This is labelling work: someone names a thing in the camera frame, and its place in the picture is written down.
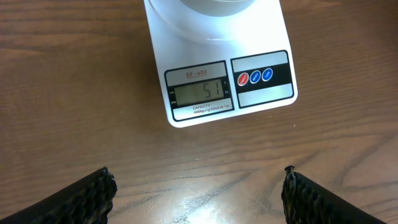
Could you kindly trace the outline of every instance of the black textured pad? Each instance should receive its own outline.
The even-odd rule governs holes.
[[[293,169],[285,168],[282,190],[286,223],[384,223]]]
[[[117,190],[113,175],[104,167],[0,224],[105,224]]]

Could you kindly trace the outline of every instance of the wood grain surface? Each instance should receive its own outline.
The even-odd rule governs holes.
[[[290,106],[168,124],[141,0],[0,0],[0,218],[108,166],[110,223],[284,223],[284,167],[398,223],[398,1],[282,0]]]

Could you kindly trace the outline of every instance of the digital kitchen scale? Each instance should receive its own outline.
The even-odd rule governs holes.
[[[251,0],[230,16],[208,16],[182,1],[144,0],[171,125],[182,128],[297,99],[279,0]]]

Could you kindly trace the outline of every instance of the lcd display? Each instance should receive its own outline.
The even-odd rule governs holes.
[[[220,79],[176,87],[174,93],[179,106],[224,98]]]

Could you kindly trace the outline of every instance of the red button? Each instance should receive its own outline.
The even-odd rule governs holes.
[[[238,85],[244,86],[249,81],[249,74],[244,72],[238,77]]]

